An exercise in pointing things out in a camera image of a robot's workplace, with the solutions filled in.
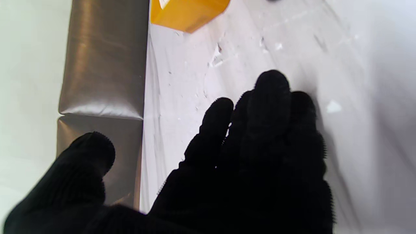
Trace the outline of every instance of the finger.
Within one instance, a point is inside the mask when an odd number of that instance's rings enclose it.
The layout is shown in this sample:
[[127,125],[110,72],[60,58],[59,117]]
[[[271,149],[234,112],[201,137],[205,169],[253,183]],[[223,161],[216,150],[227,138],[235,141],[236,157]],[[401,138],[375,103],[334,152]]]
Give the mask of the finger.
[[310,179],[322,179],[326,172],[324,139],[316,129],[315,105],[304,92],[292,93],[287,143],[291,155],[286,163]]
[[292,92],[290,126],[316,130],[316,109],[312,98],[305,92]]
[[113,166],[115,154],[110,139],[99,132],[89,132],[75,139],[57,161],[91,164],[103,177]]
[[266,152],[271,145],[277,145],[276,139],[288,127],[290,98],[289,83],[282,73],[271,70],[260,75],[248,103],[247,131],[241,149],[242,159],[249,165],[270,160],[271,154]]
[[231,126],[219,157],[218,169],[236,173],[238,170],[241,140],[247,129],[247,106],[252,91],[245,92],[235,105],[231,115]]
[[233,102],[225,97],[217,99],[208,108],[199,133],[191,140],[185,151],[184,163],[203,168],[216,166],[233,108]]

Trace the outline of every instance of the white wall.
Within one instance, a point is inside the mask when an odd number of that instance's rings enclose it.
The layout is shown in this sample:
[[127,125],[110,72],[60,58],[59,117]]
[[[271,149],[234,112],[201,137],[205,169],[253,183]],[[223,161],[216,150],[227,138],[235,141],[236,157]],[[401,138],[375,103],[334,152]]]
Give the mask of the white wall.
[[2,221],[55,158],[71,3],[0,1]]

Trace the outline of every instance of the black glove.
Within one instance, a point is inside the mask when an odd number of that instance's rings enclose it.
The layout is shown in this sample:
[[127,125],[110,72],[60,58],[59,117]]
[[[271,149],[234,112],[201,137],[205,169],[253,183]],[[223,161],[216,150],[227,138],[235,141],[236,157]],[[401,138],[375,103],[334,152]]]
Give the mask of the black glove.
[[102,177],[110,170],[114,158],[114,146],[104,135],[91,132],[78,137],[12,210],[3,232],[196,233],[122,205],[103,205]]
[[261,74],[234,111],[227,98],[207,110],[149,215],[203,233],[332,233],[315,122],[307,94],[276,70]]

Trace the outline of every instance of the silver metallic wall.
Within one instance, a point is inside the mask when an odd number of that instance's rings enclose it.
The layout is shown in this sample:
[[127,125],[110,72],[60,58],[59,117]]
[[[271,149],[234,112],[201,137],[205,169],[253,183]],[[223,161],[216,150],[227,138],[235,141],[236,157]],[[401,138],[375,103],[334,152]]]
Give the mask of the silver metallic wall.
[[116,148],[106,203],[138,209],[148,0],[73,0],[57,154],[99,131]]

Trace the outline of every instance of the knit glove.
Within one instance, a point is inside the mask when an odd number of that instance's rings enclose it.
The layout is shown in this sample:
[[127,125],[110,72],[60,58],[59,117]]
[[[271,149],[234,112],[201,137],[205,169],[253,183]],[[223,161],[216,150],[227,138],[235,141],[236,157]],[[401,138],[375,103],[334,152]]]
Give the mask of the knit glove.
[[149,215],[202,233],[332,233],[315,122],[306,93],[276,70],[261,74],[235,110],[227,98],[207,110]]

